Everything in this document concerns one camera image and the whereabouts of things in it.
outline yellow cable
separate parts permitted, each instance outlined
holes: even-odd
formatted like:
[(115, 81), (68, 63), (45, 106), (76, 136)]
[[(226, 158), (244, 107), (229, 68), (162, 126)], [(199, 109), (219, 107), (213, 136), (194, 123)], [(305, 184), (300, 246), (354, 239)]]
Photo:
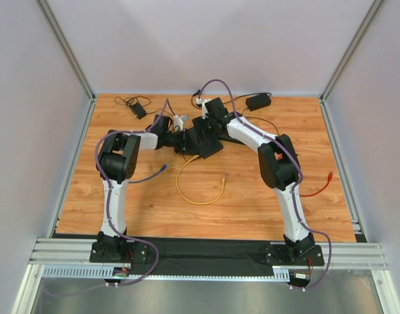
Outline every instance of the yellow cable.
[(217, 201), (217, 200), (223, 195), (223, 192), (225, 191), (226, 176), (224, 176), (224, 177), (221, 179), (221, 191), (220, 191), (220, 194), (219, 194), (214, 200), (212, 200), (212, 201), (206, 201), (206, 202), (204, 202), (204, 203), (198, 203), (197, 201), (191, 201), (191, 200), (189, 200), (188, 198), (186, 198), (186, 197), (182, 194), (181, 190), (179, 189), (179, 185), (178, 185), (179, 175), (181, 174), (182, 170), (183, 170), (189, 163), (193, 162), (195, 159), (197, 159), (197, 158), (199, 158), (199, 157), (200, 157), (200, 155), (195, 155), (195, 156), (193, 156), (189, 161), (187, 161), (187, 162), (181, 167), (181, 169), (178, 171), (178, 174), (176, 175), (175, 185), (176, 185), (176, 189), (178, 190), (179, 195), (180, 195), (184, 200), (190, 202), (191, 204), (195, 204), (195, 205), (208, 205), (208, 204), (214, 203), (215, 201)]

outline aluminum frame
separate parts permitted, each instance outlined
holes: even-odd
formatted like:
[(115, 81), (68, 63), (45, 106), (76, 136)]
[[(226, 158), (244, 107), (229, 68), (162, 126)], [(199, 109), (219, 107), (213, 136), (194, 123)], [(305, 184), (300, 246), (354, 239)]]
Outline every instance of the aluminum frame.
[[(140, 275), (114, 274), (114, 266), (101, 265), (45, 265), (42, 278), (79, 278), (79, 279), (137, 279)], [(193, 275), (150, 275), (145, 280), (178, 280), (178, 281), (247, 281), (247, 282), (276, 282), (290, 281), (287, 268), (273, 269), (272, 276), (193, 276)]]
[(357, 32), (355, 33), (351, 43), (348, 45), (348, 48), (345, 50), (345, 53), (336, 67), (331, 79), (328, 82), (325, 90), (321, 95), (322, 100), (326, 100), (329, 97), (329, 94), (333, 91), (336, 83), (338, 82), (339, 77), (341, 76), (343, 70), (348, 65), (348, 62), (351, 60), (354, 52), (357, 50), (361, 40), (364, 38), (369, 26), (372, 24), (373, 20), (378, 14), (380, 7), (383, 5), (385, 0), (374, 0), (371, 4), (369, 10), (367, 11), (363, 21), (358, 27)]
[(86, 94), (88, 95), (89, 99), (92, 101), (95, 98), (95, 93), (91, 89), (88, 80), (86, 79), (82, 68), (80, 67), (79, 63), (76, 60), (75, 55), (73, 54), (72, 49), (70, 48), (70, 45), (66, 39), (66, 37), (63, 34), (63, 31), (57, 22), (57, 19), (48, 4), (47, 0), (35, 0), (37, 3), (38, 7), (41, 10), (41, 13), (43, 13), (43, 16), (45, 17), (48, 26), (50, 27), (53, 35), (57, 39), (60, 48), (63, 50), (63, 53), (65, 54), (68, 62), (70, 63), (70, 66), (74, 70), (77, 79), (79, 80), (80, 84), (82, 85), (83, 89), (85, 90)]
[(69, 192), (70, 184), (73, 179), (73, 175), (75, 173), (75, 169), (77, 166), (77, 162), (79, 160), (79, 156), (81, 155), (81, 150), (83, 147), (84, 139), (86, 137), (86, 133), (88, 132), (89, 124), (92, 119), (92, 115), (94, 114), (94, 109), (95, 109), (97, 100), (98, 100), (98, 98), (95, 97), (94, 99), (92, 99), (90, 101), (90, 104), (88, 106), (88, 111), (86, 113), (86, 118), (84, 119), (83, 126), (81, 128), (81, 134), (79, 135), (79, 140), (77, 142), (75, 153), (72, 157), (72, 161), (69, 165), (69, 169), (67, 170), (67, 175), (66, 175), (65, 181), (63, 182), (63, 185), (62, 185), (60, 197), (55, 206), (56, 214), (54, 215), (54, 217), (50, 223), (51, 227), (48, 231), (47, 237), (52, 237), (53, 233), (56, 231), (57, 223), (58, 223), (59, 217), (63, 211), (63, 206), (66, 201), (67, 193)]
[(400, 303), (388, 270), (372, 270), (377, 295), (384, 313), (400, 314)]
[(338, 168), (339, 177), (342, 189), (344, 190), (344, 195), (348, 206), (348, 210), (350, 211), (351, 223), (353, 225), (354, 233), (359, 232), (360, 234), (364, 234), (364, 225), (360, 219), (358, 202), (354, 198), (355, 190), (351, 183), (350, 176), (348, 175), (349, 171), (346, 167), (346, 164), (341, 154), (340, 145), (337, 140), (338, 137), (336, 136), (335, 128), (332, 124), (331, 115), (329, 114), (329, 110), (326, 106), (326, 101), (320, 99), (319, 103), (322, 111), (322, 116), (325, 121), (328, 138), (329, 141), (331, 142), (333, 155), (335, 157), (334, 159), (336, 167)]
[(28, 265), (16, 296), (12, 314), (31, 313), (43, 270), (44, 265)]
[[(104, 265), (117, 263), (90, 263), (89, 256), (95, 239), (38, 239), (29, 263), (31, 265)], [(317, 243), (323, 255), (328, 254), (326, 242)], [(280, 268), (303, 269), (303, 266), (280, 266)], [(386, 270), (387, 264), (377, 243), (332, 243), (332, 270)]]

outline metal floor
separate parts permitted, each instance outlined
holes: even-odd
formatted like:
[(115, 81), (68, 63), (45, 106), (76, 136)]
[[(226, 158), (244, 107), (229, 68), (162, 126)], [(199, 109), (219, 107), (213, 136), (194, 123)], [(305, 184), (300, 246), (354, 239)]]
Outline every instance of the metal floor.
[[(315, 270), (316, 278), (321, 274)], [(332, 270), (315, 290), (289, 290), (285, 283), (145, 280), (134, 286), (66, 294), (102, 283), (99, 279), (41, 281), (32, 313), (383, 313), (369, 270)]]

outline black power cord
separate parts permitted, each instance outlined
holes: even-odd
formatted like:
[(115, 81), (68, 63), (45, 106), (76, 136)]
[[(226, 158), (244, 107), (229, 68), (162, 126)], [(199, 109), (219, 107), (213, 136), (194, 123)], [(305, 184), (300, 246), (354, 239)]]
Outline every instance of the black power cord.
[(191, 105), (194, 107), (194, 108), (197, 108), (197, 109), (201, 109), (201, 107), (199, 107), (197, 104), (194, 104), (194, 102), (192, 101), (192, 99), (195, 97), (195, 96), (197, 96), (197, 95), (200, 95), (200, 90), (197, 90), (195, 93), (193, 93), (193, 95), (191, 96)]
[[(245, 110), (248, 110), (248, 109), (249, 109), (249, 108), (245, 108), (244, 110), (242, 110), (242, 112), (241, 112), (240, 114), (241, 114), (242, 116), (244, 116)], [(261, 120), (261, 121), (268, 122), (269, 124), (271, 124), (272, 126), (275, 127), (278, 136), (280, 136), (280, 132), (278, 131), (277, 126), (276, 126), (274, 123), (272, 123), (271, 121), (265, 120), (265, 119), (263, 119), (263, 118), (259, 118), (258, 116), (244, 116), (244, 117), (247, 118), (247, 119), (258, 119), (258, 120)]]
[(147, 101), (148, 101), (148, 103), (142, 105), (142, 107), (146, 107), (147, 105), (150, 105), (150, 104), (152, 103), (152, 101), (151, 101), (150, 98), (147, 98), (147, 97), (141, 96), (141, 95), (139, 95), (139, 96), (134, 96), (134, 97), (127, 97), (127, 98), (124, 98), (124, 99), (117, 96), (116, 98), (114, 98), (114, 101), (115, 101), (116, 103), (118, 103), (119, 105), (125, 105), (125, 106), (127, 106), (127, 107), (130, 108), (132, 105), (135, 105), (136, 103), (140, 103), (140, 100), (139, 100), (139, 99), (144, 99), (144, 100), (147, 100)]
[[(155, 111), (152, 111), (151, 113), (146, 113), (146, 114), (152, 114), (152, 113), (157, 113), (158, 111), (161, 111), (162, 109), (158, 109), (158, 110), (155, 110)], [(170, 113), (169, 111), (164, 111), (165, 113), (167, 113), (170, 117), (173, 117), (173, 115), (172, 115), (172, 113)]]

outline red cable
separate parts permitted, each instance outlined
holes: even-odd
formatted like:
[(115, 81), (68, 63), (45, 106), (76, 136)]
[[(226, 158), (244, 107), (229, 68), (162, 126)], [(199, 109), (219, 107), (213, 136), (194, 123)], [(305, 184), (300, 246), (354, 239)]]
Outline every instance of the red cable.
[(325, 184), (325, 186), (323, 188), (321, 188), (320, 190), (318, 190), (317, 192), (314, 192), (312, 194), (300, 194), (300, 197), (309, 198), (310, 196), (318, 195), (320, 192), (322, 192), (323, 190), (325, 190), (328, 187), (328, 185), (331, 182), (332, 178), (333, 178), (333, 172), (331, 171), (328, 174), (328, 181), (326, 182), (326, 184)]

